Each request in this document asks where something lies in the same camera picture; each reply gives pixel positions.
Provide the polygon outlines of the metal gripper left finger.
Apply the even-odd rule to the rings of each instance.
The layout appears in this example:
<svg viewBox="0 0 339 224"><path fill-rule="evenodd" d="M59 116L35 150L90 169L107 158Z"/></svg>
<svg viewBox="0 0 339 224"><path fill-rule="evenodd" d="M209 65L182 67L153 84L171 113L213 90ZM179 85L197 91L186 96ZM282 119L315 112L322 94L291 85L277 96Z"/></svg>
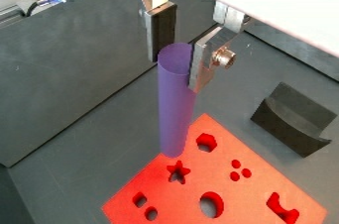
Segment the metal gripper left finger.
<svg viewBox="0 0 339 224"><path fill-rule="evenodd" d="M158 61L161 50L175 42L178 5L170 0L141 0L139 14L145 20L149 59Z"/></svg>

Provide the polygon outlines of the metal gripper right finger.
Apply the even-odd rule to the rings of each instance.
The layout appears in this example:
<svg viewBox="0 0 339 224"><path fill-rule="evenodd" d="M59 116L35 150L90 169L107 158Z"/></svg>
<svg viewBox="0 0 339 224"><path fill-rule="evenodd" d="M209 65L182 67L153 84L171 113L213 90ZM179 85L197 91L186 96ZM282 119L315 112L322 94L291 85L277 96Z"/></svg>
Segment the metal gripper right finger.
<svg viewBox="0 0 339 224"><path fill-rule="evenodd" d="M218 25L195 42L189 87L199 93L215 75L217 67L230 68L237 59L233 40L251 22L251 17L230 5L217 2L214 21Z"/></svg>

